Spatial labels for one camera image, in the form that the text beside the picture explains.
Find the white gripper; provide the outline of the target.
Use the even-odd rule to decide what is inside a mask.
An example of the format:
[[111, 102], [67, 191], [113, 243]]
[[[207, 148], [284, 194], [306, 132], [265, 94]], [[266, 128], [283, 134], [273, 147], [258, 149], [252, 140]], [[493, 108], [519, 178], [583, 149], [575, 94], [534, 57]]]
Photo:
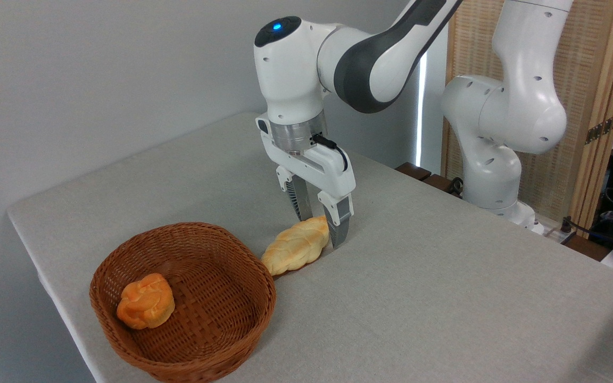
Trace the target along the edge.
[[324, 208], [333, 249], [343, 245], [353, 215], [350, 193], [356, 187], [347, 153], [316, 144], [302, 155], [289, 154], [273, 143], [265, 114], [256, 118], [256, 124], [268, 157], [280, 165], [276, 169], [280, 188], [287, 193], [297, 218], [300, 221], [313, 218], [306, 183], [309, 182], [321, 189], [317, 197]]

